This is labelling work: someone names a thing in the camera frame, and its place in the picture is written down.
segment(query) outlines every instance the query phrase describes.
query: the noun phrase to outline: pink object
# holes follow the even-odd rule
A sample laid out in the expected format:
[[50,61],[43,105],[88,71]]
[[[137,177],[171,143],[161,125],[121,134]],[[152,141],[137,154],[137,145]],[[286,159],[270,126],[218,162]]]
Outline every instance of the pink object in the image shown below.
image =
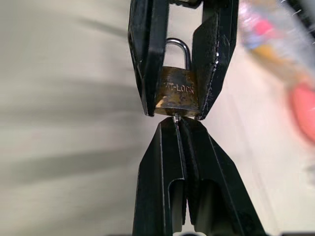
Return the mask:
[[301,131],[315,142],[315,92],[300,84],[290,92],[290,101]]
[[274,29],[273,25],[264,19],[259,20],[254,26],[254,30],[258,35],[268,34]]

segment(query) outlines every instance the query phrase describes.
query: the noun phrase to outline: brass padlock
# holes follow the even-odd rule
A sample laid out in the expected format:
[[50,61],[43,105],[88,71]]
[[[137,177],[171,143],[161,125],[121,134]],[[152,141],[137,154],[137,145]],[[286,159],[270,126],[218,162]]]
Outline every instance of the brass padlock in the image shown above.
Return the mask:
[[199,113],[199,102],[196,77],[191,71],[189,48],[177,38],[169,38],[166,43],[178,45],[184,50],[186,68],[163,66],[162,83],[157,93],[155,113],[195,117]]

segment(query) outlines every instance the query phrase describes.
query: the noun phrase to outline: blurry colorful object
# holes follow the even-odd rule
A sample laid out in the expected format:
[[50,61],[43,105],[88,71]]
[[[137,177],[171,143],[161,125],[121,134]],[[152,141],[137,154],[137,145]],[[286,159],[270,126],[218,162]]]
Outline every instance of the blurry colorful object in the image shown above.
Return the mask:
[[307,84],[299,84],[290,92],[290,101],[299,127],[315,142],[315,92]]
[[291,110],[315,142],[315,42],[285,0],[243,0],[239,28],[243,45],[290,91]]

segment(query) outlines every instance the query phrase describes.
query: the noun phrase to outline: red object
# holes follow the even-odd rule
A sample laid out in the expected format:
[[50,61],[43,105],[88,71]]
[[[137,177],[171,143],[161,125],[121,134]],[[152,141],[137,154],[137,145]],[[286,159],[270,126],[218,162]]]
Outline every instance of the red object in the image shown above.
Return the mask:
[[290,92],[290,101],[300,129],[315,142],[315,91],[299,84]]

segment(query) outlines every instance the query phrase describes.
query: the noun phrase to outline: padlock shackle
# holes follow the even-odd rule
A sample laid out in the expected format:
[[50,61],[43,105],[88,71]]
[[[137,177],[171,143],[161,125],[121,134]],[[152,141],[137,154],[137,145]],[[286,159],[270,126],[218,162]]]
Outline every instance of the padlock shackle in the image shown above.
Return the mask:
[[166,44],[174,44],[183,49],[185,54],[185,68],[186,70],[191,70],[190,50],[187,44],[178,38],[168,38]]

